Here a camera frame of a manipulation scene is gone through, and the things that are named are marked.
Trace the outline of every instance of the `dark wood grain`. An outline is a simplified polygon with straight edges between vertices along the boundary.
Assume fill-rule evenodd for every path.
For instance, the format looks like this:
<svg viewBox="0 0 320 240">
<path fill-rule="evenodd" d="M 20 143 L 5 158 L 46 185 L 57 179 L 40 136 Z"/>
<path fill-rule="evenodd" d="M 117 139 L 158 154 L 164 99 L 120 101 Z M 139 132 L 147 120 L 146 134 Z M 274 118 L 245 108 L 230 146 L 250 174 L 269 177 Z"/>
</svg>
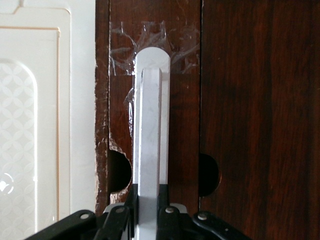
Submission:
<svg viewBox="0 0 320 240">
<path fill-rule="evenodd" d="M 319 1 L 204 1 L 200 208 L 253 239 L 319 239 Z"/>
<path fill-rule="evenodd" d="M 200 1 L 168 0 L 112 0 L 110 22 L 121 26 L 135 42 L 142 34 L 142 22 L 165 22 L 170 30 L 166 50 L 179 50 L 179 28 L 194 25 L 200 29 Z M 128 38 L 113 34 L 111 49 L 133 48 Z M 132 85 L 132 76 L 124 71 L 111 73 L 109 85 L 109 148 L 124 153 L 132 160 L 132 142 L 128 127 L 128 114 L 124 105 Z M 169 130 L 169 186 L 172 202 L 185 204 L 191 213 L 198 210 L 198 154 L 200 111 L 199 65 L 188 74 L 171 75 L 170 130 Z M 113 194 L 123 201 L 126 189 Z"/>
<path fill-rule="evenodd" d="M 96 70 L 95 70 L 95 145 L 97 196 L 95 212 L 100 215 L 109 204 L 107 187 L 108 152 L 108 62 L 109 62 L 109 1 L 96 0 Z"/>
</svg>

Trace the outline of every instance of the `semicircular hole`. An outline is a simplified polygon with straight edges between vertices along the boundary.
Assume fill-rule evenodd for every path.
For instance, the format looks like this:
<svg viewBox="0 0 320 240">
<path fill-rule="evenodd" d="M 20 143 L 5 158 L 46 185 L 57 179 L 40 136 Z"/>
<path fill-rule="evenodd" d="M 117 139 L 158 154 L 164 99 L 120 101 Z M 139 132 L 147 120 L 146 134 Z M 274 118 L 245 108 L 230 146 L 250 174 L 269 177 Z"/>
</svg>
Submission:
<svg viewBox="0 0 320 240">
<path fill-rule="evenodd" d="M 199 196 L 212 194 L 219 186 L 221 173 L 217 161 L 204 153 L 199 155 Z"/>
<path fill-rule="evenodd" d="M 126 156 L 118 151 L 108 152 L 108 192 L 114 193 L 125 189 L 132 178 L 132 168 Z"/>
</svg>

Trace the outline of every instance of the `wooden door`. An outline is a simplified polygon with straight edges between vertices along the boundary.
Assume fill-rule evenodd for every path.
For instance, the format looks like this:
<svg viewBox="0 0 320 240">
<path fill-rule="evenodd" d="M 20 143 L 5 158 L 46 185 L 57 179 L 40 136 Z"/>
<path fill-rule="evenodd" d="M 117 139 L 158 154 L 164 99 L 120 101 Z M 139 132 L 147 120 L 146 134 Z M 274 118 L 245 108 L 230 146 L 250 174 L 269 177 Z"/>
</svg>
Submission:
<svg viewBox="0 0 320 240">
<path fill-rule="evenodd" d="M 253 239 L 319 239 L 320 2 L 205 0 L 200 199 Z"/>
<path fill-rule="evenodd" d="M 171 75 L 171 201 L 253 239 L 318 239 L 319 1 L 97 0 L 96 13 L 97 213 L 129 189 L 117 176 L 132 160 L 132 43 L 164 21 L 169 51 L 185 47 L 177 29 L 201 33 L 200 63 Z M 109 60 L 127 65 L 109 72 Z"/>
</svg>

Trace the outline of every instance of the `white cabinet door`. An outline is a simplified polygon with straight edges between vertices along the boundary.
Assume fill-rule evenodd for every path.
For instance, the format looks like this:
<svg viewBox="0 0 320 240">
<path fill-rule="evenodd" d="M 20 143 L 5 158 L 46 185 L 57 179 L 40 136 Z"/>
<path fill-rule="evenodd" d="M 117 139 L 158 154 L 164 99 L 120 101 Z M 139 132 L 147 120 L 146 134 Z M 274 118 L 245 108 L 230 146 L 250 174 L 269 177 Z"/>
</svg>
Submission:
<svg viewBox="0 0 320 240">
<path fill-rule="evenodd" d="M 95 207 L 94 4 L 87 3 L 91 21 L 81 22 L 85 37 L 74 28 L 74 2 L 0 1 L 0 240 Z M 82 51 L 71 36 L 87 43 Z M 87 102 L 81 108 L 77 100 Z M 77 117 L 83 113 L 91 117 Z M 71 128 L 86 145 L 72 140 Z M 72 158 L 77 149 L 84 159 Z"/>
</svg>

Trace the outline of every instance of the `white plastic strip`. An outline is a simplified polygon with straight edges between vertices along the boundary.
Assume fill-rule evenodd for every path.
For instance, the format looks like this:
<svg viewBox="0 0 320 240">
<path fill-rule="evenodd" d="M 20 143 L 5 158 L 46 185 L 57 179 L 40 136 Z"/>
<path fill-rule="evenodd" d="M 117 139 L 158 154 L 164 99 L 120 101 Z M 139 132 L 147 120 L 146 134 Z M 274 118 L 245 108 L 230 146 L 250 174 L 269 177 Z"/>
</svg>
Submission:
<svg viewBox="0 0 320 240">
<path fill-rule="evenodd" d="M 141 50 L 135 58 L 134 81 L 134 126 L 133 126 L 133 179 L 138 183 L 139 159 L 139 112 L 140 112 L 140 87 L 142 72 L 145 68 L 161 70 L 161 127 L 160 127 L 160 171 L 159 183 L 168 183 L 168 144 L 169 144 L 169 105 L 170 105 L 170 57 L 162 49 L 147 47 Z"/>
<path fill-rule="evenodd" d="M 138 240 L 156 240 L 159 195 L 161 71 L 142 72 L 139 112 Z"/>
</svg>

